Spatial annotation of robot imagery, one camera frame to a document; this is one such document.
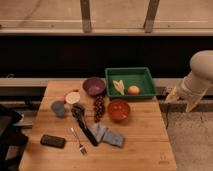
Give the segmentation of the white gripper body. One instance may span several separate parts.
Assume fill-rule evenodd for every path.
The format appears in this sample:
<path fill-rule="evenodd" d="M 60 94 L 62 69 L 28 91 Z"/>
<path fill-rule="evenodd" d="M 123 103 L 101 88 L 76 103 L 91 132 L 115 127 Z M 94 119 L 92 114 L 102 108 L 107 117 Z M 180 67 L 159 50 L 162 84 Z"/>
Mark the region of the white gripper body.
<path fill-rule="evenodd" d="M 177 94 L 186 100 L 201 99 L 212 84 L 212 81 L 200 78 L 190 72 L 177 86 Z"/>

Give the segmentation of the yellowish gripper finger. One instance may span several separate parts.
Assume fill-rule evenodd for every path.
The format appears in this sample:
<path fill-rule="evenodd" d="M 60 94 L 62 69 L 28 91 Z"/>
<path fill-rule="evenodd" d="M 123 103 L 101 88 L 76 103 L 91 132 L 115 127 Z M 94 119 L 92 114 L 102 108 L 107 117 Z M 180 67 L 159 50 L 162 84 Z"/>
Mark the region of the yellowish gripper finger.
<path fill-rule="evenodd" d="M 174 87 L 170 93 L 167 95 L 165 102 L 166 103 L 173 103 L 179 99 L 178 93 L 177 93 L 177 88 Z"/>
<path fill-rule="evenodd" d="M 200 102 L 200 98 L 189 100 L 187 102 L 186 111 L 191 112 L 198 105 L 199 102 Z"/>

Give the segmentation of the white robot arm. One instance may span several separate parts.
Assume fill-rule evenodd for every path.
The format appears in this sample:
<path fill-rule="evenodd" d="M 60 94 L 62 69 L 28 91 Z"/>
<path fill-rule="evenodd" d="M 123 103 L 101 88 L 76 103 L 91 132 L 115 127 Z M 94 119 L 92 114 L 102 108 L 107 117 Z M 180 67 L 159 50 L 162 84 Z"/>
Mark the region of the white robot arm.
<path fill-rule="evenodd" d="M 195 53 L 190 59 L 191 71 L 166 97 L 167 103 L 182 98 L 187 101 L 186 112 L 191 112 L 213 86 L 213 50 Z"/>

